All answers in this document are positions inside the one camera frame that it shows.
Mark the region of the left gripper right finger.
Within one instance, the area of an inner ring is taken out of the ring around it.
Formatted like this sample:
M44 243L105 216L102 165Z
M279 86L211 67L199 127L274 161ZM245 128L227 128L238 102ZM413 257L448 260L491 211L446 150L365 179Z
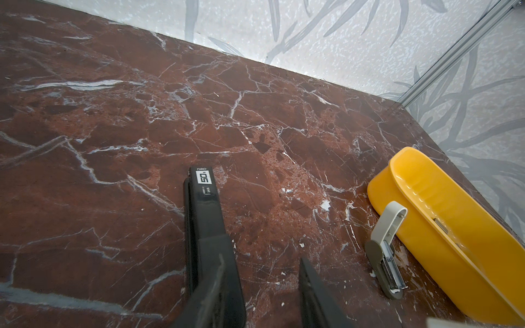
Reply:
M306 257L299 264L302 327L353 327Z

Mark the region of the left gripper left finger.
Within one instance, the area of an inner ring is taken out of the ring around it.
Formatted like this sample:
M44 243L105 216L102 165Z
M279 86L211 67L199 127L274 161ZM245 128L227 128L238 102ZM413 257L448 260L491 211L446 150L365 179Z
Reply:
M222 255L219 264L198 285L181 315L170 327L223 327L225 322L225 270Z

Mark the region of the beige small stapler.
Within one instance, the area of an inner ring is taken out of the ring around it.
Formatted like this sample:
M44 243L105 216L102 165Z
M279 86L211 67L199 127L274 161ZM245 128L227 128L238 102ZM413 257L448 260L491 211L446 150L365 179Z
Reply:
M398 202L388 203L373 228L370 240L365 244L365 252L375 277L389 299L401 299L403 290L407 288L395 262L395 250L392 247L392 240L407 214L408 210Z

